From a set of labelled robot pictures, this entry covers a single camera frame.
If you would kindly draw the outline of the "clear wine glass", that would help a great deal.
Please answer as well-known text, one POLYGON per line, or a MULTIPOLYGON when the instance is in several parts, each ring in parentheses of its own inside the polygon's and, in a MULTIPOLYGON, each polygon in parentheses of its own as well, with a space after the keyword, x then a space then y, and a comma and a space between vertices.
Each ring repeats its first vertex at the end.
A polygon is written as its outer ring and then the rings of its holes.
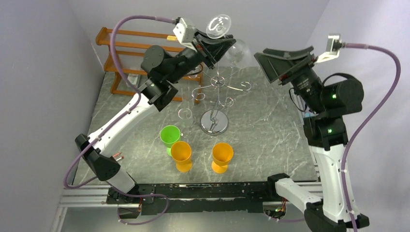
MULTIPOLYGON (((205 32, 211 39, 228 39, 231 25, 231 18, 226 14, 220 14, 209 21, 205 32)), ((224 56, 230 62, 231 67, 243 69, 251 63, 251 52, 243 40, 235 40, 236 42, 227 50, 224 56)))

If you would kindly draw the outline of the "orange plastic goblet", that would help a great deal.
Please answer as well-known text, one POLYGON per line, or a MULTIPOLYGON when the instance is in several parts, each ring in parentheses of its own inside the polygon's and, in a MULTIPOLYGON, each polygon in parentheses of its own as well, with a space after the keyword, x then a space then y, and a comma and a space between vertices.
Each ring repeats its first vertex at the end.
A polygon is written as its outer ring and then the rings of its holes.
POLYGON ((176 169, 182 173, 192 168, 191 147, 184 141, 178 141, 171 147, 171 156, 176 163, 176 169))
POLYGON ((217 143, 212 148, 212 170, 217 174, 227 171, 229 162, 234 156, 234 150, 228 143, 217 143))

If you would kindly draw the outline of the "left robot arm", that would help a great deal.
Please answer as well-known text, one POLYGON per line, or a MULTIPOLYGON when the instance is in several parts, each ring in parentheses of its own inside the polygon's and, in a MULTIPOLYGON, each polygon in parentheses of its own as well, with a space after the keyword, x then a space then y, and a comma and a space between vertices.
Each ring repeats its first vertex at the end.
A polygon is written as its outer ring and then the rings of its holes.
POLYGON ((80 154, 75 161, 83 159, 96 178, 110 184, 124 202, 134 202, 139 186, 113 157, 114 150, 138 125, 172 101, 178 92, 174 84, 201 64, 214 68, 236 41, 233 35, 214 39, 195 30, 192 47, 173 52, 160 45, 147 47, 141 68, 148 80, 136 88, 129 103, 98 131, 76 137, 80 154))

